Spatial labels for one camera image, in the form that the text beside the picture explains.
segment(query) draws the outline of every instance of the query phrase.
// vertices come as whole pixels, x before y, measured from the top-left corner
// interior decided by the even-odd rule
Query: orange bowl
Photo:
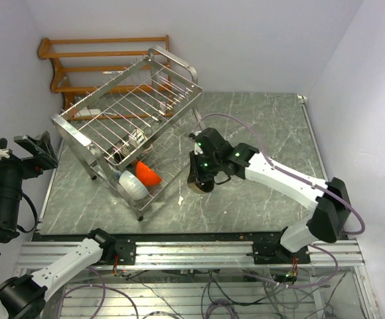
[[[139,161],[135,172],[137,179],[147,187],[156,186],[161,183],[161,177],[158,176],[150,167],[146,166],[142,161]]]

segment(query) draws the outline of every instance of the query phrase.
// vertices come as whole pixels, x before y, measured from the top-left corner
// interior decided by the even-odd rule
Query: stainless steel wire rack
[[[192,79],[157,62],[155,54],[188,70]],[[104,85],[51,120],[91,179],[99,176],[106,181],[141,221],[145,208],[188,165],[192,142],[177,122],[192,110],[203,128],[194,107],[202,89],[193,67],[157,46],[127,70],[107,73],[110,79]],[[115,93],[114,88],[120,84],[131,85],[131,90]],[[75,121],[80,114],[82,119]],[[136,201],[119,183],[116,173],[138,160],[155,171],[162,182],[149,187],[148,195]]]

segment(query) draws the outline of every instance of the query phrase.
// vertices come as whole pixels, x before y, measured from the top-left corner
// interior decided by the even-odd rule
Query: white bowl
[[[148,190],[130,171],[124,171],[119,178],[120,185],[127,191],[132,199],[139,201],[148,195]]]

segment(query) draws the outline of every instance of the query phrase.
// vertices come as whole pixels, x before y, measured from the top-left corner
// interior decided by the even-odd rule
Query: marble tabletop
[[[274,160],[310,176],[323,178],[315,144],[296,94],[205,92],[198,102],[202,115],[227,113],[257,131]],[[190,113],[179,126],[190,130]],[[257,145],[239,124],[209,118],[232,145]],[[86,234],[102,228],[109,233],[203,233],[276,231],[304,218],[308,212],[294,200],[264,185],[237,177],[198,195],[187,187],[188,170],[170,185],[138,222],[129,206],[101,179],[91,181],[72,152],[63,147],[59,167],[45,203],[40,233]]]

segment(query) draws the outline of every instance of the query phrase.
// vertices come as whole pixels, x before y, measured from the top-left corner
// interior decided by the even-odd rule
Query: white robotic arm
[[[226,181],[233,175],[255,181],[302,204],[310,212],[308,218],[284,229],[279,240],[281,250],[285,250],[287,255],[318,240],[334,243],[338,239],[350,211],[323,190],[328,189],[348,202],[346,186],[341,180],[333,178],[326,182],[272,159],[269,159],[270,164],[268,158],[248,144],[232,147],[214,128],[206,128],[190,137],[196,142],[194,151],[190,153],[191,167],[187,180],[193,191],[212,191],[214,176],[223,171],[228,176]],[[309,185],[293,176],[306,179]]]
[[[36,318],[50,297],[87,266],[108,261],[115,254],[116,240],[96,229],[89,238],[50,266],[0,285],[0,319]]]

